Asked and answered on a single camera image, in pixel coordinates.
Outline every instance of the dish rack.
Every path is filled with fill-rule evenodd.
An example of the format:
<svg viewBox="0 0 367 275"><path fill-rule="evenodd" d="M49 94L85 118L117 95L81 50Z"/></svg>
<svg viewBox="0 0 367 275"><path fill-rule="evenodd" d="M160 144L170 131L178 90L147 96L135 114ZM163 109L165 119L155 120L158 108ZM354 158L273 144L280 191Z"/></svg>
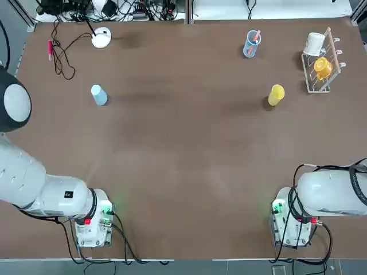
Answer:
<svg viewBox="0 0 367 275"><path fill-rule="evenodd" d="M307 91L309 93L330 93L330 83L341 74L341 68L345 67L344 62L339 63L338 55L342 54L341 49L335 49L335 43L340 42L340 38L333 38L331 29L328 27L324 33L325 40L319 56L309 56L302 53L301 59L303 64L304 76L306 78ZM319 57L325 57L333 64L333 71L329 77L318 80L314 70L314 63Z"/></svg>

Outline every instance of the white mug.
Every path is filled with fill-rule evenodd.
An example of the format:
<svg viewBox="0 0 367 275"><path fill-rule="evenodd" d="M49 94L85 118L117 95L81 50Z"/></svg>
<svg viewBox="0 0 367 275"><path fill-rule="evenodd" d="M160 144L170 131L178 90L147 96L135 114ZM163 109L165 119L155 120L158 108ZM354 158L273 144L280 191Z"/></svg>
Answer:
<svg viewBox="0 0 367 275"><path fill-rule="evenodd" d="M325 36L321 33L309 33L303 53L308 56L319 56Z"/></svg>

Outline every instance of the red pen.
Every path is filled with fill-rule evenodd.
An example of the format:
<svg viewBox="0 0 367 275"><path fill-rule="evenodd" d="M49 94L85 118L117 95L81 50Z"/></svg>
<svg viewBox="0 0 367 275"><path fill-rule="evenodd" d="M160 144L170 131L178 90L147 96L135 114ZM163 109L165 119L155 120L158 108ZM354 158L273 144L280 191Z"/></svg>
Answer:
<svg viewBox="0 0 367 275"><path fill-rule="evenodd" d="M48 41L48 60L52 60L52 43L51 40Z"/></svg>

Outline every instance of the clear plastic cup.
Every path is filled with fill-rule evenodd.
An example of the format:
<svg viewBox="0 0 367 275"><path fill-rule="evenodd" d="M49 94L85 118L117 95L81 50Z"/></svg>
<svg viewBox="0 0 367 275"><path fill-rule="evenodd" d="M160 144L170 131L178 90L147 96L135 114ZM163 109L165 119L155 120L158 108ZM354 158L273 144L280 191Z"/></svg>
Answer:
<svg viewBox="0 0 367 275"><path fill-rule="evenodd" d="M243 47L243 54L248 58L251 58L255 55L257 47L259 46L261 42L261 34L259 34L259 37L257 38L257 42L253 40L256 36L256 33L257 33L257 30L250 30L247 33L246 43Z"/></svg>
<svg viewBox="0 0 367 275"><path fill-rule="evenodd" d="M92 96L97 105L102 106L107 102L107 94L100 85L93 85L91 89Z"/></svg>

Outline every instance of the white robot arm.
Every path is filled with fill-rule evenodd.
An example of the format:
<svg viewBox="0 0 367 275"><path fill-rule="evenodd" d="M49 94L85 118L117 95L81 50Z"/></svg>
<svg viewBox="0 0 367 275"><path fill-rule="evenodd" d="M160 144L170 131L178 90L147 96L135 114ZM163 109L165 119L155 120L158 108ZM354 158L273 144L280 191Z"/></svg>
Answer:
<svg viewBox="0 0 367 275"><path fill-rule="evenodd" d="M367 215L366 172L365 162L339 170L326 168L303 174L295 189L282 188L271 204L274 244L284 240L283 246L307 246L311 226L320 216Z"/></svg>
<svg viewBox="0 0 367 275"><path fill-rule="evenodd" d="M0 66L0 132L24 126L32 104L23 85ZM110 246L113 204L101 189L80 179L46 174L45 167L0 136L0 200L37 217L67 217L79 246Z"/></svg>

